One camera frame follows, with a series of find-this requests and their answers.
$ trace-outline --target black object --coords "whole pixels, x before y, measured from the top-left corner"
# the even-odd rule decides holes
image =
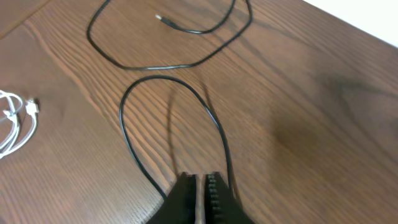
[[[108,55],[107,53],[105,53],[105,51],[103,51],[95,42],[94,40],[91,38],[91,29],[93,28],[93,24],[95,22],[95,20],[98,18],[98,16],[101,14],[101,12],[104,10],[104,8],[111,2],[111,0],[105,0],[105,2],[98,8],[98,10],[95,12],[94,16],[91,18],[90,23],[88,24],[87,30],[86,30],[86,37],[88,42],[94,47],[94,49],[101,54],[106,60],[108,60],[109,62],[111,62],[113,65],[124,69],[124,70],[132,70],[132,71],[138,71],[138,70],[165,70],[165,69],[174,69],[174,68],[191,68],[191,67],[195,67],[197,65],[202,64],[203,62],[206,62],[208,59],[212,58],[212,56],[214,56],[215,54],[217,54],[218,52],[220,52],[223,48],[225,48],[228,44],[230,44],[232,41],[234,41],[236,38],[238,38],[251,24],[252,20],[253,20],[253,12],[251,9],[251,4],[250,4],[250,0],[244,0],[245,3],[248,6],[248,11],[249,11],[249,20],[247,21],[247,23],[244,25],[244,27],[242,27],[241,30],[239,30],[232,38],[230,38],[229,40],[227,40],[225,43],[223,43],[223,45],[221,45],[220,47],[218,47],[215,51],[213,51],[211,54],[207,55],[206,57],[200,59],[199,61],[193,62],[193,63],[187,63],[187,64],[181,64],[181,65],[167,65],[167,66],[151,66],[151,67],[133,67],[133,66],[128,66],[128,65],[122,65],[121,63],[119,63],[116,59],[114,59],[112,56]],[[222,23],[224,23],[229,14],[232,11],[232,8],[234,6],[235,1],[233,1],[231,8],[229,9],[229,11],[227,12],[227,15],[224,17],[224,19],[221,20],[221,22],[219,22],[214,28],[210,29],[210,30],[205,30],[205,31],[197,31],[197,30],[186,30],[183,28],[180,28],[178,25],[176,25],[174,22],[171,22],[168,19],[164,19],[163,22],[166,23],[167,25],[169,25],[170,27],[173,27],[174,29],[178,29],[180,31],[184,31],[184,32],[191,32],[191,33],[195,33],[195,32],[199,32],[199,34],[202,33],[208,33],[208,32],[212,32],[215,29],[219,28],[219,26],[222,25]]]
[[[172,82],[179,83],[188,88],[196,96],[196,98],[203,105],[203,107],[206,109],[206,112],[210,115],[220,133],[225,151],[225,158],[226,158],[225,160],[226,160],[227,173],[228,173],[228,186],[221,178],[220,173],[215,172],[213,174],[206,175],[205,186],[204,186],[206,223],[209,224],[253,223],[250,220],[250,218],[243,212],[242,208],[234,198],[231,155],[229,153],[228,142],[220,121],[218,120],[214,112],[210,110],[209,106],[205,103],[203,98],[190,85],[188,85],[187,83],[178,78],[168,77],[165,75],[151,75],[136,80],[133,84],[131,84],[127,88],[126,92],[123,94],[119,107],[120,127],[123,133],[124,140],[127,144],[127,147],[129,148],[132,157],[137,162],[137,165],[139,166],[142,173],[147,177],[149,182],[151,182],[151,184],[156,188],[156,190],[160,193],[160,195],[164,199],[162,206],[147,223],[148,224],[166,224],[166,223],[194,224],[195,205],[196,205],[196,196],[197,196],[196,176],[187,175],[186,173],[182,173],[180,176],[178,176],[177,182],[175,183],[174,187],[171,189],[169,195],[166,196],[166,194],[163,192],[160,186],[149,175],[148,171],[142,165],[127,135],[127,131],[124,126],[123,111],[124,111],[124,104],[126,103],[128,95],[130,94],[132,89],[138,86],[138,84],[144,81],[156,80],[156,79],[169,80]]]

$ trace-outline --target white cord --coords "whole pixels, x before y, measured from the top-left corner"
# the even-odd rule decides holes
[[[18,107],[18,109],[15,109],[14,103],[12,102],[12,97],[16,98],[19,101],[20,107]],[[0,119],[0,122],[5,119],[9,119],[12,122],[11,132],[8,134],[7,138],[3,140],[2,143],[0,143],[0,159],[2,159],[4,156],[7,156],[15,152],[19,148],[21,148],[33,136],[37,128],[36,114],[39,112],[39,107],[37,106],[37,104],[34,102],[33,99],[30,99],[26,102],[27,104],[25,106],[25,109],[27,114],[29,114],[32,117],[32,126],[30,127],[30,130],[25,135],[25,137],[23,137],[22,140],[15,145],[19,137],[19,131],[21,129],[17,114],[19,110],[21,110],[22,108],[23,101],[20,96],[2,90],[0,90],[0,98],[7,98],[10,107],[10,111],[7,110],[3,111],[6,117]]]

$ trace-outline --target cable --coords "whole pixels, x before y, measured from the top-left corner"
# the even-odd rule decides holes
[[[252,9],[251,9],[250,0],[244,0],[245,3],[248,6],[248,11],[249,11],[249,20],[247,21],[247,23],[232,38],[227,40],[225,43],[223,43],[223,45],[218,47],[215,51],[213,51],[211,54],[207,55],[206,57],[202,58],[201,60],[199,60],[197,62],[188,63],[188,64],[181,64],[181,65],[152,66],[152,67],[131,67],[131,66],[127,66],[127,65],[122,65],[116,59],[112,58],[112,56],[109,56],[91,38],[91,29],[93,28],[93,24],[94,24],[95,20],[97,20],[98,16],[101,14],[101,12],[104,10],[104,8],[110,3],[110,1],[111,0],[105,0],[105,2],[98,8],[98,10],[95,12],[94,16],[91,18],[91,21],[88,24],[88,27],[87,27],[87,30],[86,30],[86,38],[87,38],[88,42],[91,44],[91,46],[93,46],[94,49],[100,55],[102,55],[106,60],[111,62],[113,65],[115,65],[115,66],[117,66],[117,67],[119,67],[121,69],[124,69],[124,70],[132,70],[132,71],[139,71],[139,70],[140,71],[141,70],[166,70],[166,69],[174,69],[174,68],[191,68],[191,67],[195,67],[197,65],[202,64],[203,62],[206,62],[210,58],[212,58],[212,56],[214,56],[215,54],[217,54],[218,52],[223,50],[226,46],[228,46],[228,44],[230,44],[232,41],[234,41],[236,38],[238,38],[250,26],[250,24],[251,24],[251,22],[253,20],[253,12],[252,12]]]
[[[20,101],[21,105],[23,105],[22,99],[18,95],[0,90],[0,98],[4,97],[8,100],[10,111],[4,110],[3,113],[6,115],[6,118],[12,122],[12,128],[6,139],[0,143],[0,159],[21,148],[33,136],[37,128],[36,114],[39,112],[39,108],[34,100],[28,100],[25,109],[27,114],[32,117],[32,126],[30,127],[28,133],[22,138],[22,140],[15,145],[19,137],[21,127],[17,116],[18,111],[15,109],[14,102],[12,101],[11,97],[17,98]]]
[[[123,118],[124,105],[126,104],[126,100],[127,100],[128,95],[130,94],[130,92],[136,86],[138,86],[138,84],[140,84],[142,82],[145,82],[145,81],[148,81],[148,80],[156,80],[156,79],[170,80],[170,81],[173,81],[173,82],[176,82],[176,83],[179,83],[179,84],[183,85],[184,87],[188,88],[196,96],[196,98],[199,100],[199,102],[202,104],[202,106],[206,109],[206,112],[210,115],[211,119],[213,120],[214,124],[216,125],[216,127],[218,129],[218,132],[219,132],[219,134],[221,136],[221,140],[223,142],[223,147],[224,147],[224,151],[225,151],[225,160],[226,160],[226,170],[227,170],[227,175],[228,175],[228,187],[229,187],[231,193],[233,194],[233,174],[232,174],[231,154],[229,152],[228,142],[227,142],[227,139],[226,139],[226,136],[225,136],[225,132],[224,132],[223,127],[221,126],[220,121],[215,116],[215,114],[213,114],[213,112],[210,110],[209,106],[206,104],[206,102],[203,100],[203,98],[199,95],[198,92],[196,92],[190,85],[188,85],[184,81],[182,81],[182,80],[180,80],[178,78],[170,77],[170,76],[151,75],[151,76],[148,76],[148,77],[140,78],[140,79],[136,80],[133,84],[131,84],[129,86],[129,88],[127,88],[127,90],[123,94],[123,97],[121,98],[121,102],[120,102],[120,106],[119,106],[120,128],[121,128],[124,140],[125,140],[125,142],[127,144],[127,147],[128,147],[128,149],[129,149],[129,151],[131,153],[131,156],[136,161],[136,163],[137,163],[138,167],[140,168],[141,172],[146,176],[146,178],[149,180],[149,182],[155,187],[155,189],[158,191],[158,193],[160,193],[160,195],[163,197],[163,199],[165,199],[166,198],[166,194],[160,188],[160,186],[156,183],[156,181],[153,179],[153,177],[150,176],[148,171],[145,169],[145,167],[142,165],[141,161],[137,157],[137,154],[134,151],[134,149],[132,147],[132,144],[130,142],[129,136],[127,135],[126,128],[124,127],[124,118]]]
[[[210,28],[208,30],[190,30],[190,29],[184,29],[181,28],[179,25],[177,25],[176,23],[174,23],[173,21],[171,21],[170,19],[160,16],[160,15],[156,15],[156,18],[158,18],[160,21],[162,21],[164,24],[168,25],[169,27],[182,31],[182,32],[188,32],[191,34],[208,34],[213,32],[214,30],[217,30],[218,28],[220,28],[220,26],[222,26],[226,20],[228,19],[229,15],[231,14],[234,5],[235,5],[235,1],[236,0],[232,0],[231,6],[229,7],[228,11],[226,12],[224,18],[222,18],[222,20],[217,23],[213,28]]]

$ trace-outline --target wooden table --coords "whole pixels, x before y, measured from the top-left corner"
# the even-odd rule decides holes
[[[0,161],[0,223],[145,220],[161,199],[131,159],[117,113],[127,86],[153,74],[181,78],[209,96],[256,223],[396,223],[396,48],[305,2],[252,0],[251,27],[211,60],[129,72],[86,40],[101,4],[51,0],[0,40],[0,89],[35,96],[41,109],[32,140]],[[154,15],[202,29],[229,4],[113,0],[93,38],[129,65],[192,62],[243,26],[244,2],[208,35],[172,30]],[[165,81],[139,86],[126,122],[164,190],[175,181],[171,153],[179,172],[225,175],[218,133],[187,90]]]

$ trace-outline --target curved black cable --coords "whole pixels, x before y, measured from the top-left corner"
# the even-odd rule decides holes
[[[225,132],[224,132],[223,127],[221,126],[220,121],[213,114],[213,112],[210,110],[209,106],[206,104],[206,102],[203,100],[203,98],[199,95],[199,93],[196,92],[190,85],[188,85],[187,83],[185,83],[184,81],[182,81],[182,80],[180,80],[178,78],[174,78],[174,77],[170,77],[170,76],[166,76],[166,75],[150,75],[148,77],[143,77],[143,78],[140,78],[140,79],[136,80],[124,92],[124,94],[123,94],[123,96],[121,98],[120,106],[119,106],[120,129],[122,131],[122,134],[123,134],[124,140],[125,140],[125,142],[127,144],[127,147],[130,150],[131,156],[136,161],[136,163],[137,163],[138,167],[140,168],[140,170],[142,171],[142,173],[146,176],[146,178],[149,180],[149,182],[155,187],[155,189],[160,193],[160,195],[163,197],[163,199],[165,199],[166,198],[166,194],[160,188],[160,186],[156,183],[156,181],[150,176],[148,171],[145,169],[145,167],[142,165],[141,161],[137,157],[136,152],[132,148],[132,144],[130,142],[129,136],[127,135],[126,128],[124,127],[124,118],[123,118],[124,105],[126,103],[128,95],[130,94],[132,89],[134,89],[136,86],[138,86],[138,84],[140,84],[140,83],[142,83],[144,81],[155,80],[155,79],[170,80],[170,81],[177,82],[177,83],[187,87],[196,96],[196,98],[198,98],[199,102],[206,109],[207,113],[210,115],[210,117],[212,118],[213,122],[216,124],[218,132],[220,133],[220,136],[221,136],[221,140],[223,142],[224,151],[225,151],[225,160],[226,160],[226,170],[227,170],[227,175],[228,175],[228,187],[229,187],[231,193],[233,194],[233,174],[232,174],[231,154],[229,153],[228,142],[227,142],[227,139],[226,139],[226,136],[225,136]]]
[[[251,4],[250,0],[245,0],[246,4],[248,5],[248,11],[249,11],[249,20],[248,22],[244,25],[244,27],[239,30],[232,38],[227,40],[223,45],[218,47],[215,51],[213,51],[211,54],[207,55],[206,57],[202,58],[201,60],[189,64],[181,64],[181,65],[166,65],[166,66],[151,66],[151,67],[131,67],[127,65],[122,65],[119,63],[116,59],[112,58],[109,56],[107,53],[105,53],[91,38],[91,29],[93,28],[93,24],[95,20],[98,18],[98,16],[101,14],[101,12],[104,10],[104,8],[109,4],[111,0],[105,0],[105,2],[99,7],[99,9],[95,12],[93,18],[91,19],[90,23],[88,24],[87,31],[86,31],[86,37],[88,42],[94,47],[94,49],[101,54],[106,60],[111,62],[113,65],[124,69],[124,70],[132,70],[132,71],[138,71],[138,70],[165,70],[165,69],[174,69],[174,68],[191,68],[195,67],[197,65],[200,65],[203,62],[206,62],[212,56],[217,54],[219,51],[221,51],[223,48],[228,46],[232,41],[234,41],[236,38],[238,38],[251,24],[253,20],[253,11],[251,9]]]
[[[226,12],[224,18],[219,23],[217,23],[213,28],[210,28],[208,30],[184,29],[166,17],[156,15],[156,18],[160,19],[160,21],[162,21],[164,24],[168,25],[169,27],[179,30],[179,31],[182,31],[182,32],[188,32],[191,34],[208,34],[208,33],[213,32],[214,30],[217,30],[218,28],[220,28],[220,26],[222,26],[226,22],[226,20],[228,19],[229,15],[232,12],[232,10],[234,9],[235,1],[236,0],[232,0],[231,6],[229,7],[228,11]]]

